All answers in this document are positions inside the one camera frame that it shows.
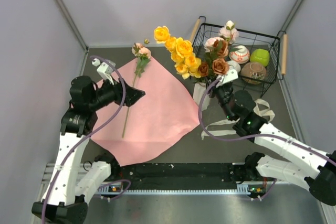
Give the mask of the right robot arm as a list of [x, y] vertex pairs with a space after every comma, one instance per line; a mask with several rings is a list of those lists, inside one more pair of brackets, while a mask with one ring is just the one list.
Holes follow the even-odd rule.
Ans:
[[251, 155], [245, 174], [252, 180], [260, 176], [287, 181], [306, 189], [315, 199], [335, 206], [335, 153], [303, 144], [255, 113], [256, 103], [245, 90], [233, 91], [232, 84], [213, 82], [211, 94], [218, 100], [239, 140], [265, 147], [284, 161], [265, 154]]

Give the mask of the yellow flower stem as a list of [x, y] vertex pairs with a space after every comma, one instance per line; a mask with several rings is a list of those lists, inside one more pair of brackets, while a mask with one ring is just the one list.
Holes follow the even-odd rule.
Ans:
[[201, 78], [199, 67], [202, 61], [196, 57], [192, 43], [189, 40], [171, 36], [166, 26], [158, 26], [153, 33], [155, 41], [158, 44], [163, 44], [170, 52], [177, 74], [182, 76], [183, 79], [188, 79], [189, 77]]

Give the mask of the cream ribbon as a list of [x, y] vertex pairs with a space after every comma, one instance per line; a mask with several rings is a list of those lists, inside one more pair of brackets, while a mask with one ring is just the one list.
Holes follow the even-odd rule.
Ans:
[[[253, 112], [255, 115], [251, 115], [248, 117], [248, 120], [250, 121], [251, 119], [255, 119], [256, 116], [265, 119], [267, 122], [271, 122], [274, 117], [275, 113], [274, 111], [270, 108], [270, 105], [267, 101], [263, 99], [257, 99], [255, 100], [255, 107], [253, 109]], [[220, 120], [214, 123], [211, 123], [207, 125], [205, 128], [208, 130], [210, 126], [221, 126], [221, 125], [230, 125], [233, 126], [235, 123], [237, 123], [238, 120], [236, 121], [230, 121], [229, 119], [224, 119]], [[211, 134], [214, 136], [226, 136], [226, 135], [235, 135], [236, 132], [234, 130], [210, 130], [209, 131]]]

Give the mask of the peach pink flower stem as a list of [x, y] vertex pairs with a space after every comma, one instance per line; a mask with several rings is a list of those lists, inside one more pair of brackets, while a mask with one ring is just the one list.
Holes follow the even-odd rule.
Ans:
[[145, 45], [149, 44], [149, 40], [145, 39], [144, 43], [136, 42], [132, 46], [132, 53], [136, 57], [136, 68], [134, 71], [134, 78], [132, 81], [132, 87], [135, 87], [136, 80], [141, 77], [141, 75], [144, 73], [146, 66], [151, 61], [151, 51], [149, 48], [147, 48]]

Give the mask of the pink wrapping paper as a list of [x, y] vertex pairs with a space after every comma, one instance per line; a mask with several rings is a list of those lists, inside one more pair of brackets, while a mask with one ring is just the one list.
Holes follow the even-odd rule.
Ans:
[[141, 78], [134, 81], [135, 67], [132, 60], [118, 71], [145, 96], [132, 107], [123, 107], [91, 138], [112, 153], [120, 166], [158, 157], [199, 125], [198, 105], [176, 77], [151, 59]]

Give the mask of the brown flower stem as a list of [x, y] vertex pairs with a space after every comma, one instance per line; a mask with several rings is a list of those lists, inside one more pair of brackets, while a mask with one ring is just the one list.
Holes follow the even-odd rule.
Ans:
[[217, 76], [225, 75], [229, 65], [225, 58], [229, 54], [229, 43], [221, 37], [212, 37], [204, 45], [205, 53], [198, 67], [198, 81], [207, 83]]

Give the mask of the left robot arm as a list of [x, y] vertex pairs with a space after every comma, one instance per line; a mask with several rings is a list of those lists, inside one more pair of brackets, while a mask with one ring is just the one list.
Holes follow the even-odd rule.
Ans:
[[42, 223], [84, 223], [88, 205], [102, 183], [119, 174], [112, 154], [97, 157], [92, 167], [78, 180], [81, 159], [95, 131], [97, 111], [115, 103], [130, 107], [145, 92], [112, 77], [99, 87], [89, 76], [72, 80], [69, 108], [61, 119], [59, 150], [50, 183], [40, 201], [33, 203], [32, 214]]

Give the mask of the light pink flower stem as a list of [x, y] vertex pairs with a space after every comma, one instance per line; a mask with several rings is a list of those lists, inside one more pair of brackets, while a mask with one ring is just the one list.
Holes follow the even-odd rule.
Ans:
[[217, 37], [209, 38], [205, 45], [205, 51], [209, 52], [216, 40], [225, 40], [230, 45], [236, 42], [239, 37], [239, 31], [236, 29], [235, 23], [232, 20], [228, 20], [224, 27], [222, 27]]

